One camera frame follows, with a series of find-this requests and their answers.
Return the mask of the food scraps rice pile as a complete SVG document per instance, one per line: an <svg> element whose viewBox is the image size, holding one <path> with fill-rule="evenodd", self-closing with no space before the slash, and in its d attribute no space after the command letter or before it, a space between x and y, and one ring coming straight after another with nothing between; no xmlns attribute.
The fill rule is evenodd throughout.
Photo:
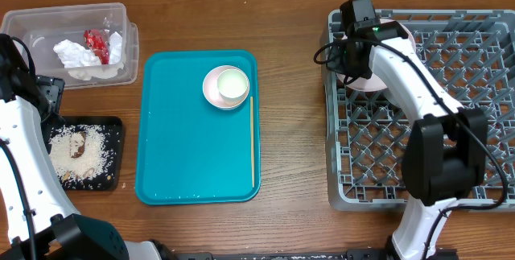
<svg viewBox="0 0 515 260"><path fill-rule="evenodd" d="M62 183L93 180L106 173L116 152L104 126L64 126L49 140L50 159Z"/></svg>

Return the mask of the black rectangular tray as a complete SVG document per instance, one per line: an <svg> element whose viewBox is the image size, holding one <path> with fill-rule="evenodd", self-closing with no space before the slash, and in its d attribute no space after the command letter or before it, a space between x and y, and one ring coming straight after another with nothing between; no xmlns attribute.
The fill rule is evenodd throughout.
<svg viewBox="0 0 515 260"><path fill-rule="evenodd" d="M108 191L117 187L124 145L122 120L68 116L43 125L43 139L65 190Z"/></svg>

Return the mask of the red snack wrapper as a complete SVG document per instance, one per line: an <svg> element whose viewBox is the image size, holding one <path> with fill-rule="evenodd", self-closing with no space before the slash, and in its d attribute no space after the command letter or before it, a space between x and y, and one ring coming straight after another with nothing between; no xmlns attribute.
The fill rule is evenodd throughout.
<svg viewBox="0 0 515 260"><path fill-rule="evenodd" d="M102 64L109 63L108 36L105 30L91 29L84 32L87 47L100 59Z"/></svg>

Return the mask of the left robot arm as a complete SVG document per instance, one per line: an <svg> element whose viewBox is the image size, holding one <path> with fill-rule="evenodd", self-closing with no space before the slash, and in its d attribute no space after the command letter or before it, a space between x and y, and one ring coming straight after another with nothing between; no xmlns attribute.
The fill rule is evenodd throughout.
<svg viewBox="0 0 515 260"><path fill-rule="evenodd" d="M1 193L10 248L3 259L171 259L156 241L124 241L108 222L80 215L52 166L45 134L64 81L38 76L21 39L1 36Z"/></svg>

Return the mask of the large pink plate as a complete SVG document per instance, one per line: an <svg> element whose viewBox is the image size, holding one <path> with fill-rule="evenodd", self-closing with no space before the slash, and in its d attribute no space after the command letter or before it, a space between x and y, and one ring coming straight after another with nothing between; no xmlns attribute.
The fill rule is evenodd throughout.
<svg viewBox="0 0 515 260"><path fill-rule="evenodd" d="M393 21L392 19L384 19L384 18L381 18L380 20L381 20L381 23L389 23L389 22ZM401 24L401 26L406 32L408 32L408 35L409 35L408 39L411 43L411 46L412 46L414 52L416 52L416 43L415 43L415 39L414 39L413 35L410 33L410 31L407 27L405 27L402 24ZM341 81L342 84L344 84L348 88L358 90L361 92L377 92L377 91L387 89L387 85L375 74L373 74L370 79L365 79L365 78L360 77L356 81L354 81L350 84L344 83L344 75L337 73L336 76L337 76L338 80Z"/></svg>

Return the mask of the wooden chopstick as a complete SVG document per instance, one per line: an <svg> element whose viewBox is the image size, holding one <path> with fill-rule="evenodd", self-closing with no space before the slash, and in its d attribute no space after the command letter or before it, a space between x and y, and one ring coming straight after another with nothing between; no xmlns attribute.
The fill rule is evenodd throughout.
<svg viewBox="0 0 515 260"><path fill-rule="evenodd" d="M253 97L251 96L249 99L249 108L250 108L250 158L251 158L251 184L252 188L255 187L255 163L254 163L254 116L253 116Z"/></svg>

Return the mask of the white cup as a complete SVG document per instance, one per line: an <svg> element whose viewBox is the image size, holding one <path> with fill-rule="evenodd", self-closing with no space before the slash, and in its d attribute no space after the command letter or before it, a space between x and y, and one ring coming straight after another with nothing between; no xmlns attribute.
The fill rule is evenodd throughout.
<svg viewBox="0 0 515 260"><path fill-rule="evenodd" d="M224 70L217 78L217 88L221 97L227 102L238 102L246 94L249 82L239 69Z"/></svg>

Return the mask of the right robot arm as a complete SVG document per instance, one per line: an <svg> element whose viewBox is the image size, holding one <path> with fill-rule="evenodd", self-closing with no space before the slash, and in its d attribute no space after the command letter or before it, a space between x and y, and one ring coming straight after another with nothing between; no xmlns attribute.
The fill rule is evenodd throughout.
<svg viewBox="0 0 515 260"><path fill-rule="evenodd" d="M398 21L379 18L342 22L344 36L322 49L325 67L335 63L344 84L385 84L391 100L406 115L411 134L402 159L402 179L410 194L401 224L383 249L348 250L353 259L455 259L435 243L449 213L483 181L487 118L465 109L425 68L412 34Z"/></svg>

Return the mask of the white tissue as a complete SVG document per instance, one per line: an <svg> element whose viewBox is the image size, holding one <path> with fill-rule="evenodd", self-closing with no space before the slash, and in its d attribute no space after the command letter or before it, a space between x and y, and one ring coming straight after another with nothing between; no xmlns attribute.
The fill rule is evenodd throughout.
<svg viewBox="0 0 515 260"><path fill-rule="evenodd" d="M93 77L98 79L111 79L117 75L118 69L122 66L117 64L122 59L123 38L118 32L108 36L109 63L102 64L100 59L83 44L72 42L69 39L60 41L53 47L53 52L60 59L65 68L71 68L68 74L77 80L91 80Z"/></svg>

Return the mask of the grey bowl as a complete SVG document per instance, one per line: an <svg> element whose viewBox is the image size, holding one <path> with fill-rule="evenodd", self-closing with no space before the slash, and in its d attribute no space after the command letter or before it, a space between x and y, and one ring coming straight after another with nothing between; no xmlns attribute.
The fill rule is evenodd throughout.
<svg viewBox="0 0 515 260"><path fill-rule="evenodd" d="M395 105L400 109L405 109L407 107L406 94L402 90L387 88L383 91L383 95L392 105Z"/></svg>

